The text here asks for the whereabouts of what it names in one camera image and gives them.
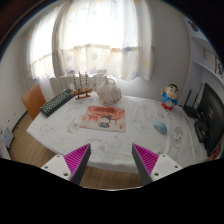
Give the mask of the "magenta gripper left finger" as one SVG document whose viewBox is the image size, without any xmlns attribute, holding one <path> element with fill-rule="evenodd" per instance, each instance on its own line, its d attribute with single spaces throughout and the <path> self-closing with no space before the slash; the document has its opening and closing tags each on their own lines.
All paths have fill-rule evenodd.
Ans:
<svg viewBox="0 0 224 224">
<path fill-rule="evenodd" d="M 60 154 L 55 155 L 42 166 L 42 169 L 79 185 L 90 155 L 91 145 L 86 144 L 65 156 Z"/>
</svg>

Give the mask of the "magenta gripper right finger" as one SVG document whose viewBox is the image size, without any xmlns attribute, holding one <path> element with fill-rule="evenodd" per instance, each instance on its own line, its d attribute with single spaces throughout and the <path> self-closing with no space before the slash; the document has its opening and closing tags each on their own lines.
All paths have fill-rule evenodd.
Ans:
<svg viewBox="0 0 224 224">
<path fill-rule="evenodd" d="M 157 155 L 137 144 L 132 144 L 132 156 L 143 185 L 150 184 L 182 169 L 168 155 Z"/>
</svg>

